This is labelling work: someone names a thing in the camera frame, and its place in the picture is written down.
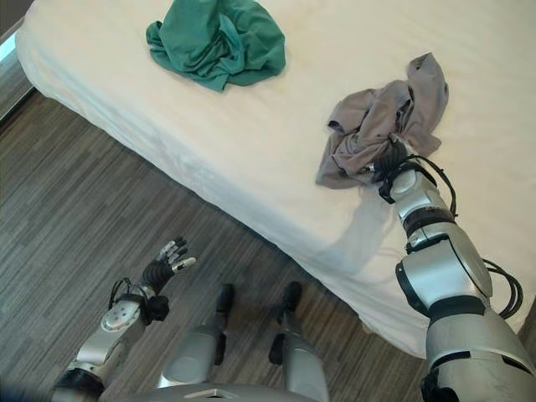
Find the black cable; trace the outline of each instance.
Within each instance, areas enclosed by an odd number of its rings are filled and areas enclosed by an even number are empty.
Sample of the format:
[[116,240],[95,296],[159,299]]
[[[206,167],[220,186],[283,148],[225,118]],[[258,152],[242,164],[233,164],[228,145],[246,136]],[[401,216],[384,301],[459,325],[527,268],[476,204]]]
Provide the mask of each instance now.
[[446,186],[451,191],[451,208],[450,208],[451,214],[452,214],[453,217],[458,216],[456,214],[456,190],[452,186],[451,180],[449,180],[449,178],[446,176],[445,171],[443,169],[441,169],[439,166],[437,166],[435,163],[433,163],[430,159],[428,159],[426,157],[422,157],[421,155],[409,155],[405,159],[405,161],[409,161],[411,159],[420,159],[420,160],[425,161],[426,163],[428,163],[430,165],[430,167],[435,170],[435,172],[438,174],[438,176],[441,178],[441,180],[443,180],[443,182],[445,182]]
[[114,283],[114,286],[111,288],[110,300],[108,301],[108,310],[110,310],[114,306],[114,304],[116,303],[116,294],[119,291],[119,289],[121,289],[121,285],[123,285],[123,284],[126,284],[126,294],[127,295],[131,294],[131,286],[136,287],[142,292],[142,295],[143,295],[145,301],[147,302],[147,294],[143,291],[142,287],[139,286],[139,285],[132,285],[131,280],[129,278],[127,278],[127,277],[124,277],[124,278],[121,278],[121,279],[117,280]]
[[516,312],[518,312],[519,308],[521,308],[521,305],[523,304],[523,288],[514,276],[508,274],[499,265],[495,264],[490,260],[482,260],[485,264],[491,265],[493,267],[487,267],[488,271],[504,276],[510,286],[510,300],[508,301],[506,307],[501,312],[499,312],[499,316],[506,320],[507,318],[513,316]]

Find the bed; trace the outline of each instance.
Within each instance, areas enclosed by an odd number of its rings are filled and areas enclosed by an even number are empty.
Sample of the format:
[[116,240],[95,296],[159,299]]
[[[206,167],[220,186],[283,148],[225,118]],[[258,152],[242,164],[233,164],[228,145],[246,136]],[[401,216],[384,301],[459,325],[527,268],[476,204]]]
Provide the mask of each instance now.
[[[36,0],[18,32],[29,79],[171,178],[275,243],[374,332],[425,355],[427,320],[394,276],[405,234],[377,188],[315,184],[344,96],[405,78],[433,51],[451,98],[432,159],[483,256],[536,293],[536,3],[263,0],[286,35],[282,75],[205,89],[152,61],[145,29],[171,0]],[[492,304],[509,288],[493,278]]]

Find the robot leg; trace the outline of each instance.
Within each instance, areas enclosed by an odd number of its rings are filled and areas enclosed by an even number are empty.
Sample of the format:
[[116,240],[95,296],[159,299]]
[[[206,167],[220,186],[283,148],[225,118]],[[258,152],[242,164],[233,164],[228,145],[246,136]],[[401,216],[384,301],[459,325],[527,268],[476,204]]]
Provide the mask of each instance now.
[[303,338],[301,325],[294,313],[301,294],[302,288],[297,282],[292,282],[286,288],[278,317],[283,331],[272,343],[270,361],[283,366],[286,389],[320,402],[328,402],[322,360],[314,347]]
[[224,359],[226,340],[224,330],[234,296],[235,290],[232,285],[222,287],[216,313],[203,325],[192,330],[178,344],[164,365],[158,388],[198,384],[209,379],[212,366],[220,365]]

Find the crumpled clothing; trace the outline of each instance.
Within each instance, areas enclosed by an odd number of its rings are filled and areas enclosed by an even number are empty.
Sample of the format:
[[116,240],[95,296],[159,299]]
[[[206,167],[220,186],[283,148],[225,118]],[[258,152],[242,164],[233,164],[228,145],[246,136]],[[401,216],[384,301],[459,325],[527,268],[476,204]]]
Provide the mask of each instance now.
[[158,64],[211,90],[251,85],[285,68],[285,36],[253,0],[175,0],[146,36]]
[[369,184],[367,167],[393,151],[397,139],[422,156],[441,144],[432,135],[449,99],[449,88],[432,53],[411,60],[406,81],[344,98],[333,111],[317,184],[350,188]]

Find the mattress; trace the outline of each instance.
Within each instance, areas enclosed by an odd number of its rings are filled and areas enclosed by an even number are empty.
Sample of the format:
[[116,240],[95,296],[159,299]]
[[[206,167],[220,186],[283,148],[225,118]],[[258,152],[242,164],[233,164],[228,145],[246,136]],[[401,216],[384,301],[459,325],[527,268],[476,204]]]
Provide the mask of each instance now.
[[[427,319],[394,276],[405,234],[377,188],[315,184],[344,96],[405,78],[433,51],[451,98],[432,159],[458,192],[482,256],[536,293],[536,3],[263,0],[287,67],[249,87],[207,90],[155,64],[147,25],[171,0],[36,0],[18,32],[29,79],[208,202],[275,243],[396,347],[425,355]],[[443,188],[445,198],[448,192]],[[493,278],[500,310],[509,288]]]

